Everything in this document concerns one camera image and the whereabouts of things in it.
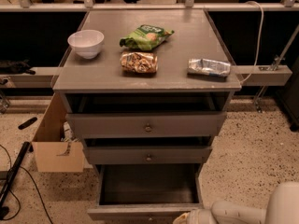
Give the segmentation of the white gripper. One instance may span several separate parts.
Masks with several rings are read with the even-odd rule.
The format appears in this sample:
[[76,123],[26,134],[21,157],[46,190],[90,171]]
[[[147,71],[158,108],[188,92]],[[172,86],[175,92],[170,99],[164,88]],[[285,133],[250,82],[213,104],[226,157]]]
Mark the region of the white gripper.
[[209,210],[197,209],[181,214],[173,224],[217,224],[217,221]]

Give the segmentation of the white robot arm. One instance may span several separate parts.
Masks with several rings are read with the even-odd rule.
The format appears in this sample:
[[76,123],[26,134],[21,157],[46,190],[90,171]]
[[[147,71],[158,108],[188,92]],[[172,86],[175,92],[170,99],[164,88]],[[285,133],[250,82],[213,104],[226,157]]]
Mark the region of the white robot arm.
[[299,224],[299,183],[279,184],[265,209],[216,201],[210,209],[195,209],[173,224]]

